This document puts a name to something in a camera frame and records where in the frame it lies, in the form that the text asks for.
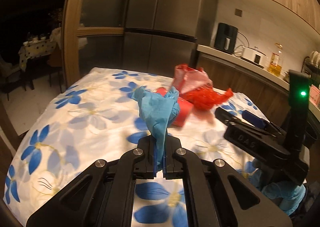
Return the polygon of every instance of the glass door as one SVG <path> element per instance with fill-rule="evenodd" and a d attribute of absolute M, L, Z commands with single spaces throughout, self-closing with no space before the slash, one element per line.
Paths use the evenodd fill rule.
<path fill-rule="evenodd" d="M 92 68 L 121 68 L 128 0 L 66 0 L 62 48 L 67 86 Z"/>

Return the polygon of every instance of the refrigerator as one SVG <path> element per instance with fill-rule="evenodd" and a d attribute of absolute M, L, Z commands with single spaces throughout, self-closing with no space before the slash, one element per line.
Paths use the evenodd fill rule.
<path fill-rule="evenodd" d="M 218 0 L 129 0 L 123 68 L 173 77 L 195 66 L 198 44 L 209 45 Z"/>

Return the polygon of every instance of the white floor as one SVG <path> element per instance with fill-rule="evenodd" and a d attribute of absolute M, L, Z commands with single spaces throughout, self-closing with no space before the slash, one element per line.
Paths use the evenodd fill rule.
<path fill-rule="evenodd" d="M 49 84 L 49 76 L 36 79 L 33 84 L 34 90 L 27 86 L 27 91 L 19 87 L 10 92 L 9 101 L 6 94 L 0 93 L 4 107 L 18 135 L 29 130 L 49 102 L 60 93 L 57 74 L 52 75 L 52 87 Z"/>

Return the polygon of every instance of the gloved hand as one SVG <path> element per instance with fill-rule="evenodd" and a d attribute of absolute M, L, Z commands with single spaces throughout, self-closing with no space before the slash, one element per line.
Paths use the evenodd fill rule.
<path fill-rule="evenodd" d="M 171 87 L 164 97 L 159 93 L 146 91 L 144 87 L 137 88 L 132 99 L 138 102 L 139 116 L 142 118 L 156 139 L 157 147 L 157 170 L 162 170 L 162 156 L 167 127 L 179 114 L 180 107 L 177 103 L 179 92 Z"/>
<path fill-rule="evenodd" d="M 306 193 L 305 186 L 303 184 L 301 186 L 298 186 L 292 181 L 281 181 L 278 183 L 271 183 L 262 187 L 260 186 L 260 177 L 262 174 L 262 170 L 256 170 L 257 167 L 260 167 L 259 163 L 260 162 L 256 159 L 253 162 L 249 161 L 246 163 L 245 172 L 249 174 L 249 182 L 258 190 L 260 190 L 263 195 L 271 200 L 283 198 L 283 200 L 279 204 L 279 208 L 283 210 L 287 215 L 291 215 L 298 208 Z"/>

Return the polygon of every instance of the rice cooker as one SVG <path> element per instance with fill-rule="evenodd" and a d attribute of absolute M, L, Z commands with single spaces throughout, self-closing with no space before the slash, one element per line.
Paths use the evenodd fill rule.
<path fill-rule="evenodd" d="M 255 48 L 243 47 L 243 53 L 241 59 L 257 65 L 260 68 L 264 68 L 266 62 L 266 55 Z"/>

